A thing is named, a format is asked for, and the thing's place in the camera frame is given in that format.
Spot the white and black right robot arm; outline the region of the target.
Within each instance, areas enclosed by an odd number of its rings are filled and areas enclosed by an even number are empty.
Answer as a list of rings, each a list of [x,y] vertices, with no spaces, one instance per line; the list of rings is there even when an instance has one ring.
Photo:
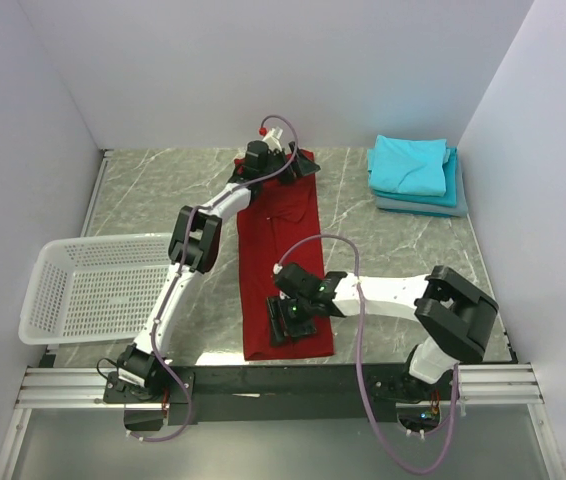
[[[401,403],[428,399],[456,364],[481,363],[498,314],[492,297],[446,266],[405,278],[344,271],[318,277],[290,263],[275,266],[274,285],[278,292],[266,308],[276,346],[316,335],[319,317],[369,314],[419,323],[426,339],[411,350],[402,372],[383,384]]]

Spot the red t-shirt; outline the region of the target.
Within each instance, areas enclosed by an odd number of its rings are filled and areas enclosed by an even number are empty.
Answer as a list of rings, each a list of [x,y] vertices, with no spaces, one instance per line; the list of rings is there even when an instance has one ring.
[[[239,288],[243,315],[243,355],[246,361],[294,360],[334,354],[330,319],[314,319],[317,332],[274,346],[266,300],[276,296],[273,268],[283,261],[309,273],[325,274],[322,243],[311,240],[321,233],[316,179],[313,174],[284,185],[269,180],[245,210],[237,214]]]

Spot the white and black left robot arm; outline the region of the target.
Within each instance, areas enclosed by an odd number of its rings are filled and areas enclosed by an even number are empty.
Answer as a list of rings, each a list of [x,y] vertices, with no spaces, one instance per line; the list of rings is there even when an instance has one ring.
[[[320,170],[311,152],[294,142],[290,147],[287,153],[274,139],[249,142],[217,195],[180,210],[168,246],[170,266],[164,286],[141,332],[116,361],[116,379],[139,401],[152,401],[163,390],[166,347],[177,318],[189,308],[192,292],[217,261],[224,224],[239,212],[250,211],[268,181],[294,185]]]

